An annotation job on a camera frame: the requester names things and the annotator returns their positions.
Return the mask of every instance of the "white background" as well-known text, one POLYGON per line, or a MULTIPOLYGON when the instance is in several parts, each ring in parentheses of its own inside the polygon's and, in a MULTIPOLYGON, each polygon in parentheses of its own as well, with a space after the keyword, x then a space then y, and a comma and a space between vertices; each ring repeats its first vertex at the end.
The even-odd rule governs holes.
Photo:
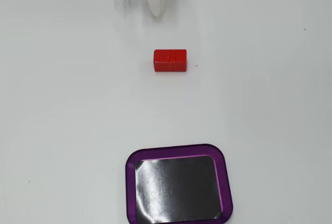
POLYGON ((0 223, 127 224, 128 156, 199 143, 230 224, 329 223, 331 41, 332 0, 0 0, 0 223))

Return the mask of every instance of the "red rectangular block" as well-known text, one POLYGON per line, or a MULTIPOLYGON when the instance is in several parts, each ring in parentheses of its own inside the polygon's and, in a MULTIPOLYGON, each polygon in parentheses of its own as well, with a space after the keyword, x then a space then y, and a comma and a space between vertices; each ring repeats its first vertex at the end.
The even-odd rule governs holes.
POLYGON ((187 50, 156 49, 154 66, 156 72, 185 72, 187 71, 187 50))

